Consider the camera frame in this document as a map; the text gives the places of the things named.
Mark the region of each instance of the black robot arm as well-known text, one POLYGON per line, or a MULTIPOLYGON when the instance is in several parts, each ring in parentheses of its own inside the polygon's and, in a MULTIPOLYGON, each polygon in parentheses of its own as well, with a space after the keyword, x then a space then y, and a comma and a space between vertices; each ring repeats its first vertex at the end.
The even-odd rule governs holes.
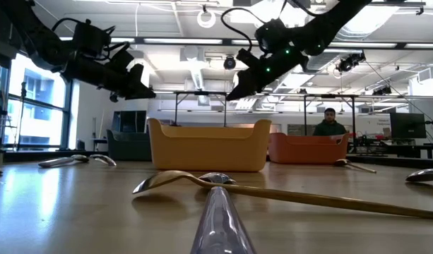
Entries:
POLYGON ((114 28, 101 30, 90 24, 77 22, 71 41, 61 41, 32 11, 34 1, 0 0, 0 8, 20 35, 26 53, 32 62, 51 72, 60 72, 66 80, 82 80, 125 99, 153 98, 155 93, 141 83, 143 66, 136 64, 126 69, 134 59, 126 50, 125 42, 110 47, 110 34, 114 28), (122 47, 112 58, 109 52, 122 47), (100 63, 101 56, 107 63, 100 63))
POLYGON ((238 73, 238 85, 227 100, 261 92, 298 64, 306 70, 307 55, 321 54, 337 32, 370 2, 372 0, 340 0, 330 11, 316 14, 313 20, 299 28, 286 28, 280 19, 262 25, 255 37, 265 54, 258 59, 245 49, 239 50, 237 59, 249 68, 238 73))

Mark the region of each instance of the man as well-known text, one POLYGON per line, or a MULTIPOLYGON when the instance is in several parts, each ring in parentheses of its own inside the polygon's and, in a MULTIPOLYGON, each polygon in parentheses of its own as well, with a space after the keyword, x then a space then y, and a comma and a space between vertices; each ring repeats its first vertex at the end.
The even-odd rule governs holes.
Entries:
POLYGON ((316 126, 314 131, 314 135, 342 135, 345 133, 345 127, 336 121, 336 111, 332 108, 324 111, 324 120, 316 126))

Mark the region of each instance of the green jacket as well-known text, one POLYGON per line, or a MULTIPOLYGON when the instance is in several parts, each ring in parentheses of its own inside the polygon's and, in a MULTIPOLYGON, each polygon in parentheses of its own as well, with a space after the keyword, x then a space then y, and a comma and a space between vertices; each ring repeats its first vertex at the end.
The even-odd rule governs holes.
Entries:
POLYGON ((337 121, 328 123, 324 120, 315 127, 314 131, 314 135, 342 135, 345 133, 345 127, 339 124, 337 121))

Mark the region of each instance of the orange basket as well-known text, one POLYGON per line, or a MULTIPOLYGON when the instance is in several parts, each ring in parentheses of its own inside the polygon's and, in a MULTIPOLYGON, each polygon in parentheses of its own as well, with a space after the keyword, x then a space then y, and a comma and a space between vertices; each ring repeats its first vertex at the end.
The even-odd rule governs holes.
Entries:
POLYGON ((268 152, 281 164, 332 164, 345 159, 349 134, 333 136, 291 136, 270 134, 268 152))
POLYGON ((165 126, 148 119, 152 161, 158 169, 260 171, 271 121, 253 128, 165 126))

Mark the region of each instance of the wooden table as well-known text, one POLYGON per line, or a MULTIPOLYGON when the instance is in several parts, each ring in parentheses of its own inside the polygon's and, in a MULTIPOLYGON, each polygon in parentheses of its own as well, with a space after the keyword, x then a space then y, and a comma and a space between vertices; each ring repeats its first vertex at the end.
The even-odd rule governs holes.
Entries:
MULTIPOLYGON (((432 185, 405 184, 412 169, 378 174, 267 164, 230 174, 240 185, 359 198, 433 210, 432 185)), ((3 167, 0 253, 189 253, 206 193, 187 180, 131 194, 153 165, 99 162, 57 169, 3 167)), ((433 220, 233 195, 258 253, 433 253, 433 220)))

